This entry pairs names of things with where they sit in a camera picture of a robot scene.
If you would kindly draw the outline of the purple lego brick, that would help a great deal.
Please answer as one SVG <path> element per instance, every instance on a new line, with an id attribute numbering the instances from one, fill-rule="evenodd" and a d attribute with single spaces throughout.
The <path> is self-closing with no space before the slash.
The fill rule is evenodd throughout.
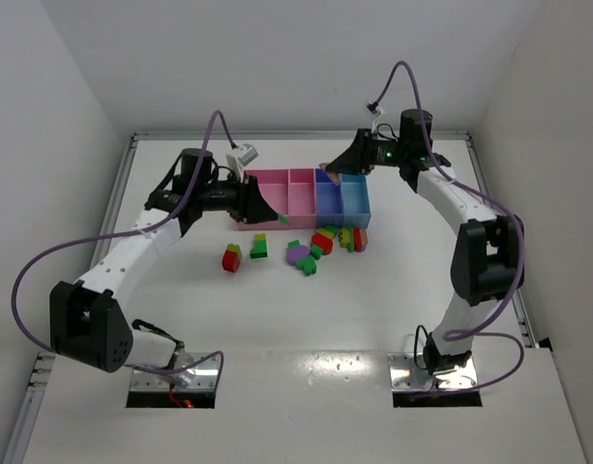
<path id="1" fill-rule="evenodd" d="M 331 183 L 333 183 L 334 185 L 338 185 L 341 182 L 341 174 L 336 173 L 332 170 L 329 169 L 328 164 L 327 163 L 320 163 L 319 164 L 319 169 L 325 173 L 325 175 L 327 176 L 327 178 L 330 180 Z"/>

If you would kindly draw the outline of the green and lime lego stack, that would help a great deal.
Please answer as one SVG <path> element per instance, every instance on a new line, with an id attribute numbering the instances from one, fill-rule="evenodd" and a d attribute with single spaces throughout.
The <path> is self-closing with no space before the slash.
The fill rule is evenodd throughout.
<path id="1" fill-rule="evenodd" d="M 266 258 L 268 256 L 267 239 L 264 233 L 255 234 L 250 250 L 251 259 Z"/>

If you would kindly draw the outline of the lime lego brick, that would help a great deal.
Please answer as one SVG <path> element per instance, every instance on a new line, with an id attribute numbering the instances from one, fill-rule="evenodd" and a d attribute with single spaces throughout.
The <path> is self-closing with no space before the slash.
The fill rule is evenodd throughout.
<path id="1" fill-rule="evenodd" d="M 233 252 L 235 252 L 235 253 L 237 253 L 237 254 L 239 254 L 239 255 L 241 255 L 241 254 L 242 254 L 241 248 L 240 248 L 238 245 L 236 245 L 236 244 L 228 244 L 228 245 L 226 246 L 226 249 L 227 249 L 228 251 L 233 251 Z"/>

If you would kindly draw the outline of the red lego brick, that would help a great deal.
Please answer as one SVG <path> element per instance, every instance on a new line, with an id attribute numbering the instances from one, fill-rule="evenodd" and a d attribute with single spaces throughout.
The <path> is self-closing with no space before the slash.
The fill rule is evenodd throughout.
<path id="1" fill-rule="evenodd" d="M 242 262 L 241 253 L 227 249 L 222 257 L 222 268 L 229 273 L 237 273 Z"/>

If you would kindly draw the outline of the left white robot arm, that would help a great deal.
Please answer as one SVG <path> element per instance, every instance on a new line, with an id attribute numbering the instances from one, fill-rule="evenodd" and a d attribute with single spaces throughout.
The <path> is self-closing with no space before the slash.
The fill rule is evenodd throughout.
<path id="1" fill-rule="evenodd" d="M 257 178 L 245 171 L 256 156 L 251 144 L 234 147 L 221 180 L 212 153 L 183 150 L 150 193 L 132 235 L 75 282 L 61 281 L 51 290 L 51 348 L 108 373 L 122 366 L 161 374 L 175 368 L 183 342 L 143 321 L 128 321 L 124 309 L 143 276 L 204 213 L 226 211 L 248 224 L 279 218 Z"/>

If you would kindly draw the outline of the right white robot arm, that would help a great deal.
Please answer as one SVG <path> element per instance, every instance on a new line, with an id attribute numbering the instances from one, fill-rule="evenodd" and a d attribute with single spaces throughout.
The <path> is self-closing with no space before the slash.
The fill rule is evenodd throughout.
<path id="1" fill-rule="evenodd" d="M 341 178 L 368 175 L 376 166 L 396 167 L 455 233 L 454 294 L 441 322 L 428 333 L 419 364 L 434 374 L 466 364 L 474 337 L 499 317 L 521 286 L 523 229 L 517 217 L 456 180 L 452 164 L 432 150 L 431 123 L 429 112 L 408 109 L 394 139 L 359 129 L 351 145 L 323 169 Z"/>

